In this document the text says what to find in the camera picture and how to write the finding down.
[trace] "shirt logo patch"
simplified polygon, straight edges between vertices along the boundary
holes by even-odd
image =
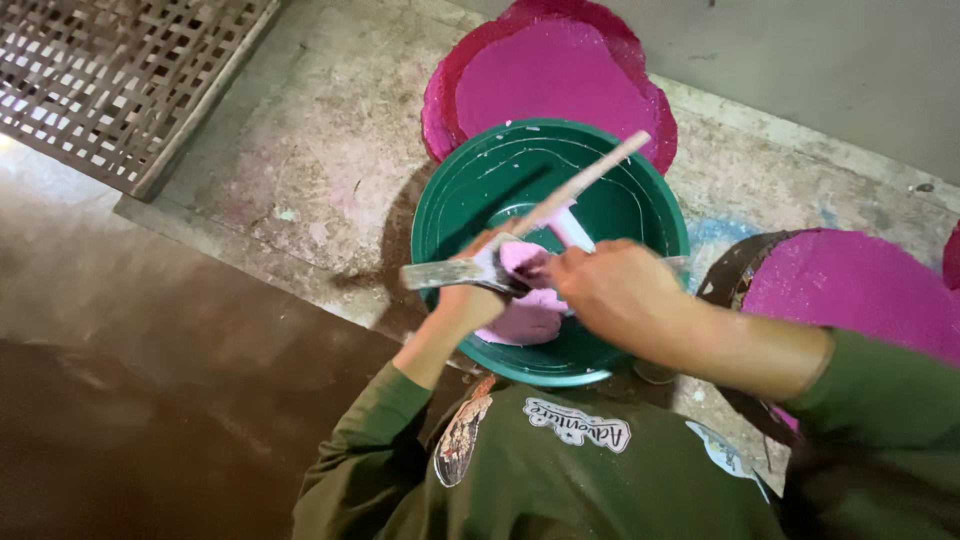
[[[725,439],[723,435],[703,424],[689,420],[685,423],[691,431],[700,437],[700,440],[704,441],[704,448],[707,450],[710,461],[731,476],[755,481],[756,485],[760,488],[760,494],[763,495],[763,499],[765,499],[768,504],[770,503],[770,499],[767,497],[767,491],[763,489],[760,478],[756,475],[754,469],[749,465],[745,466],[743,464],[743,458],[740,457],[740,452],[738,452],[732,444],[727,442],[727,439]]]
[[[616,418],[588,416],[584,411],[551,404],[540,398],[527,398],[523,412],[538,428],[552,426],[566,444],[583,446],[584,439],[620,454],[630,442],[630,425]]]
[[[494,377],[487,377],[477,385],[470,400],[460,405],[460,409],[446,426],[444,435],[434,450],[433,470],[444,487],[457,485],[467,475],[480,421],[487,416],[487,409],[493,403],[490,389],[494,382]]]

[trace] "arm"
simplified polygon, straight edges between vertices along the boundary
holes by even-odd
[[[788,535],[960,535],[960,371],[853,332],[711,307],[629,241],[571,250],[550,271],[591,331],[800,418],[809,444],[790,460]]]
[[[809,437],[873,447],[960,446],[960,371],[852,332],[775,321],[684,294],[648,250],[601,242],[551,262],[594,333],[689,375],[784,402]]]
[[[685,294],[649,250],[629,240],[573,248],[550,274],[590,331],[636,356],[782,401],[823,372],[827,331],[711,306]]]
[[[481,234],[462,254],[472,255]],[[319,446],[294,509],[294,538],[371,538],[423,481],[420,412],[446,360],[470,332],[496,318],[504,301],[471,285],[446,287],[417,333],[377,374]]]

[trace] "green plastic basin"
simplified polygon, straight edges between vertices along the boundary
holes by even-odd
[[[413,262],[459,253],[484,229],[530,211],[578,170],[608,153],[619,140],[578,122],[531,119],[477,135],[437,169],[417,205],[411,238]],[[570,211],[598,242],[632,238],[663,256],[689,255],[684,217],[666,182],[634,153],[587,189]],[[549,230],[528,234],[552,253],[563,245]],[[423,290],[430,309],[437,290]],[[460,350],[480,365],[513,380],[541,386],[573,386],[609,377],[633,358],[590,334],[575,316],[560,336],[542,345],[515,347],[471,335]]]

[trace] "paintbrush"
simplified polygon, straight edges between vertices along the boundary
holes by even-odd
[[[530,292],[530,286],[511,276],[500,262],[500,247],[516,241],[512,234],[497,233],[473,257],[407,264],[400,268],[400,282],[411,290],[473,284],[510,296],[523,296]]]
[[[584,192],[610,169],[630,156],[637,148],[650,140],[647,132],[639,131],[621,142],[606,156],[582,169],[573,178],[555,189],[534,209],[521,217],[505,233],[498,233],[471,258],[453,258],[439,262],[407,264],[400,268],[400,282],[408,289],[442,287],[455,284],[475,284],[493,290],[523,296],[530,291],[529,285],[510,275],[500,262],[500,247],[534,229],[539,229],[558,210]]]

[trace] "woven bamboo mat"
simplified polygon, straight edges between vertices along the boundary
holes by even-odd
[[[277,4],[0,2],[0,132],[133,196],[152,195]]]

